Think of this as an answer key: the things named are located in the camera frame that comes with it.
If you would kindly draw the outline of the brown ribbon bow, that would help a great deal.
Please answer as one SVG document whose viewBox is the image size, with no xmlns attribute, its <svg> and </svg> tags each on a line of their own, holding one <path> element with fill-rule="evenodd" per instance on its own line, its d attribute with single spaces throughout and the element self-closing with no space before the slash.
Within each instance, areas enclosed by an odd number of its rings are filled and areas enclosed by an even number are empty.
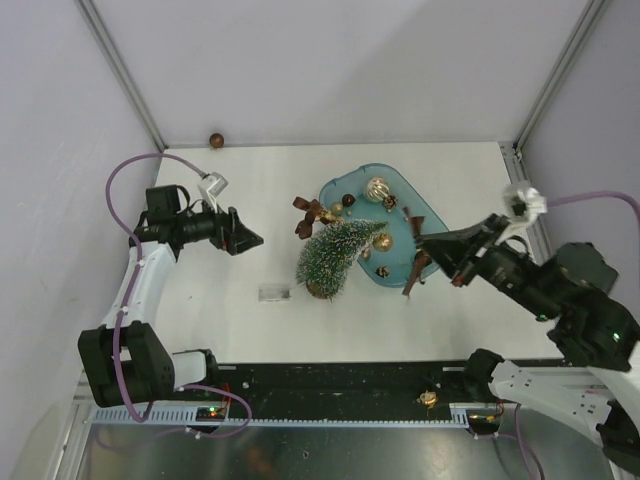
<svg viewBox="0 0 640 480">
<path fill-rule="evenodd" d="M 423 216 L 414 216 L 408 207 L 403 208 L 406 220 L 410 227 L 413 240 L 416 240 L 421 235 L 421 228 L 424 222 Z M 422 272 L 423 270 L 432 264 L 432 259 L 422 247 L 416 246 L 416 251 L 413 257 L 412 269 L 405 287 L 402 291 L 402 295 L 409 298 L 411 291 L 416 283 L 423 284 Z"/>
</svg>

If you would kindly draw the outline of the brown matte bauble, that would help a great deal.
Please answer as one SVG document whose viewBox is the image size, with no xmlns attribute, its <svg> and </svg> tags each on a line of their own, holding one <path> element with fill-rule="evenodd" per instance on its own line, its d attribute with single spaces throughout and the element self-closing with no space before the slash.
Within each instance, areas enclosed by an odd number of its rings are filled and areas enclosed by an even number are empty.
<svg viewBox="0 0 640 480">
<path fill-rule="evenodd" d="M 212 149 L 222 149 L 225 145 L 225 138 L 221 133 L 213 133 L 209 137 L 209 145 Z"/>
</svg>

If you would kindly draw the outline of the clear battery box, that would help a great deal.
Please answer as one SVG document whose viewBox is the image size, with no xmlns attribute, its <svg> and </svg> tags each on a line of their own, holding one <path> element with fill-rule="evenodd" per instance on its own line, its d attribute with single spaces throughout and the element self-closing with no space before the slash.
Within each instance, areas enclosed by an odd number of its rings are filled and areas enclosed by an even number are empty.
<svg viewBox="0 0 640 480">
<path fill-rule="evenodd" d="M 261 286 L 258 290 L 258 300 L 263 303 L 289 301 L 291 288 L 282 285 Z"/>
</svg>

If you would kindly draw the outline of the small gold ornament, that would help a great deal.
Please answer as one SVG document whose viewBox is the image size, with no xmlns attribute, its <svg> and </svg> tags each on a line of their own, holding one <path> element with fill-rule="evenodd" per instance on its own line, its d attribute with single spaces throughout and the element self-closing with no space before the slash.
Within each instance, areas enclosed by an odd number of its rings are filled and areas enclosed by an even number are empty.
<svg viewBox="0 0 640 480">
<path fill-rule="evenodd" d="M 426 390 L 419 395 L 418 401 L 428 409 L 431 409 L 436 405 L 438 396 L 436 392 Z"/>
</svg>

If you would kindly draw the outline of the teal plastic tray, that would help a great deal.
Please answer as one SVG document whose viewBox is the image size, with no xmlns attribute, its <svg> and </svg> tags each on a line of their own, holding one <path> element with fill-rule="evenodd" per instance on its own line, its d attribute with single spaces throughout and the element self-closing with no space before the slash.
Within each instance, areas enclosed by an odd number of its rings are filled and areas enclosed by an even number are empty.
<svg viewBox="0 0 640 480">
<path fill-rule="evenodd" d="M 382 203 L 371 202 L 364 196 L 366 183 L 372 177 L 384 178 L 390 186 L 390 194 L 398 199 L 398 205 L 387 211 Z M 410 182 L 395 168 L 382 164 L 370 163 L 326 183 L 320 190 L 318 200 L 329 207 L 338 202 L 345 194 L 355 197 L 355 203 L 348 208 L 347 221 L 365 219 L 385 221 L 388 223 L 384 232 L 393 237 L 393 247 L 388 252 L 379 252 L 374 248 L 370 256 L 358 259 L 358 264 L 370 279 L 381 287 L 404 288 L 412 269 L 416 246 L 410 232 L 403 208 L 408 207 L 414 216 L 423 216 L 422 234 L 441 233 L 448 230 L 444 221 L 436 211 L 422 198 Z M 386 266 L 390 270 L 387 278 L 380 278 L 375 270 Z"/>
</svg>

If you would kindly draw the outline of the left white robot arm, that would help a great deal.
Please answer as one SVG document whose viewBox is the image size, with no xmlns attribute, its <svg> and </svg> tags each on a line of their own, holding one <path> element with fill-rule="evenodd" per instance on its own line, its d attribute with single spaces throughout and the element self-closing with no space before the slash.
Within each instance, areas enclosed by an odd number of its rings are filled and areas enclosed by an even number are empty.
<svg viewBox="0 0 640 480">
<path fill-rule="evenodd" d="M 96 404 L 114 407 L 170 400 L 186 385 L 197 398 L 214 397 L 221 376 L 213 353 L 191 349 L 169 353 L 153 329 L 160 299 L 188 244 L 207 241 L 232 255 L 263 244 L 247 228 L 235 208 L 196 211 L 183 207 L 188 198 L 179 185 L 149 188 L 147 208 L 134 229 L 129 265 L 113 306 L 102 324 L 81 332 L 78 350 Z"/>
</svg>

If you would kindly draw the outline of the brown ribbon bow garland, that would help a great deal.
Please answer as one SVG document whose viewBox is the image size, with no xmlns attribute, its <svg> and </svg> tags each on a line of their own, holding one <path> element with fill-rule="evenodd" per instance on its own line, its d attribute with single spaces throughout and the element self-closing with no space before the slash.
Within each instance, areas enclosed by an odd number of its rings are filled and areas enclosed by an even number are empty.
<svg viewBox="0 0 640 480">
<path fill-rule="evenodd" d="M 304 212 L 304 218 L 298 222 L 295 229 L 295 234 L 300 240 L 306 240 L 312 236 L 314 224 L 317 222 L 323 225 L 345 222 L 341 216 L 323 207 L 317 199 L 308 201 L 297 196 L 292 205 Z"/>
</svg>

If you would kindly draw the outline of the small green christmas tree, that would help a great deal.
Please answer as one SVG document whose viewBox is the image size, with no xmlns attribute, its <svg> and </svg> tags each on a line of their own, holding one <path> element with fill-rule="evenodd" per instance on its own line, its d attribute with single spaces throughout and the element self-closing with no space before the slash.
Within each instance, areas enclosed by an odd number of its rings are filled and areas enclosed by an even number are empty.
<svg viewBox="0 0 640 480">
<path fill-rule="evenodd" d="M 296 284 L 314 298 L 332 300 L 342 292 L 362 251 L 387 225 L 365 219 L 327 225 L 303 246 L 296 265 Z"/>
</svg>

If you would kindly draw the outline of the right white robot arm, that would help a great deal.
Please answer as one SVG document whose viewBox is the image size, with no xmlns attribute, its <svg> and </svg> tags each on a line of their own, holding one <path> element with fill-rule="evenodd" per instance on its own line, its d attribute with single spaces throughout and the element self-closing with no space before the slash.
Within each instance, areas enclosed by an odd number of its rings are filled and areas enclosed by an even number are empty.
<svg viewBox="0 0 640 480">
<path fill-rule="evenodd" d="M 510 246 L 514 223 L 492 214 L 471 227 L 436 234 L 409 225 L 418 258 L 435 262 L 455 287 L 481 278 L 533 314 L 554 322 L 548 338 L 562 367 L 524 367 L 486 349 L 467 360 L 461 388 L 473 401 L 502 399 L 560 422 L 639 473 L 639 395 L 623 385 L 639 342 L 639 325 L 609 293 L 615 269 L 590 243 L 567 243 L 544 264 Z"/>
</svg>

